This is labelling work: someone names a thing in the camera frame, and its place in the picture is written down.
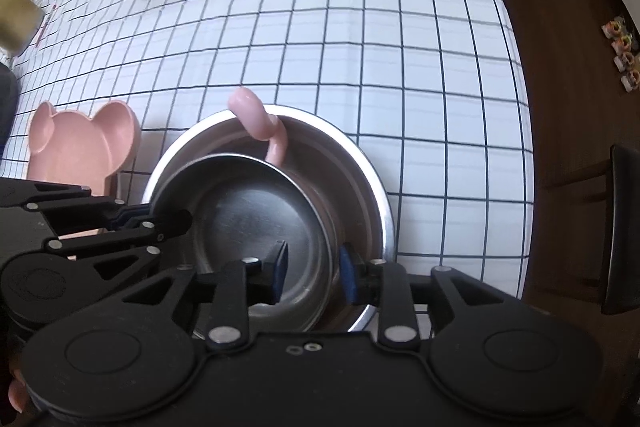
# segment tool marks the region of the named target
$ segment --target gold container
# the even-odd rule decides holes
[[[30,0],[0,0],[0,48],[20,55],[36,35],[44,12]]]

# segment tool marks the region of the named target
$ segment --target wooden floor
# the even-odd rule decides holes
[[[563,173],[604,160],[614,142],[640,148],[640,92],[627,94],[600,26],[619,0],[504,0],[522,58],[534,141],[536,194],[525,298],[588,330],[605,371],[588,410],[610,423],[640,347],[640,311],[606,317],[596,305],[557,295],[575,277],[594,277],[602,256],[604,207],[572,195],[598,190],[543,187]]]

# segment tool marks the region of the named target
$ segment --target white checkered tablecloth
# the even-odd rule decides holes
[[[526,88],[502,0],[41,0],[57,5],[22,83],[0,175],[24,176],[33,111],[129,103],[140,200],[162,152],[239,84],[337,125],[389,193],[398,261],[520,295],[533,215]],[[424,315],[421,327],[427,328]]]

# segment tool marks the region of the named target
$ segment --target stainless steel basin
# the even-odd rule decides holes
[[[300,184],[332,223],[330,243],[348,241],[364,259],[393,261],[396,255],[394,224],[380,178],[360,149],[340,130],[307,112],[279,105],[265,106],[282,119],[289,134],[283,171]],[[264,158],[267,144],[252,139],[231,111],[221,111],[182,134],[151,174],[143,195],[149,202],[172,174],[192,160],[212,153],[240,153]],[[375,309],[347,306],[334,276],[327,306],[315,330],[363,329]]]

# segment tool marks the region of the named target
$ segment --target pink plate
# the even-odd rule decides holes
[[[114,196],[114,176],[139,143],[140,124],[124,102],[107,103],[93,118],[79,111],[57,112],[43,102],[29,127],[27,179],[87,185],[94,196]]]

